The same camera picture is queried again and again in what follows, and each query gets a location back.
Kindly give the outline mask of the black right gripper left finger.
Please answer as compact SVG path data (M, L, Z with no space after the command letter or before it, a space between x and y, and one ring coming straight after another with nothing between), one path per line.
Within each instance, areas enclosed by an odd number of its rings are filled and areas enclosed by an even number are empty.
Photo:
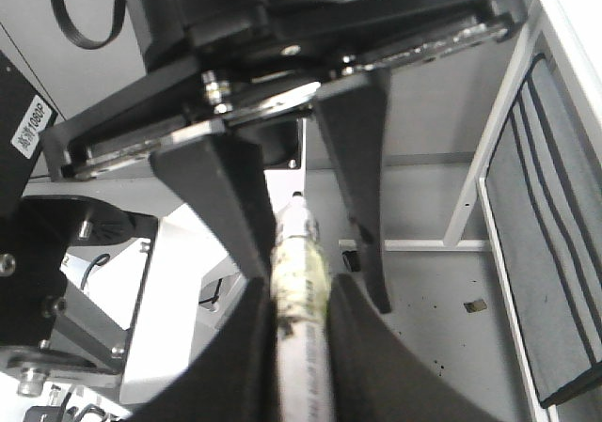
M209 345L133 421L277 421L276 326L268 283L247 282Z

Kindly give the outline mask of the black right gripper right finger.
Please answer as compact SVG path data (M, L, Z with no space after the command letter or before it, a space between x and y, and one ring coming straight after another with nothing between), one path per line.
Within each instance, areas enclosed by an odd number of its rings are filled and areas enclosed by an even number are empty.
M338 421L497 419L425 366L349 275L332 281L327 333Z

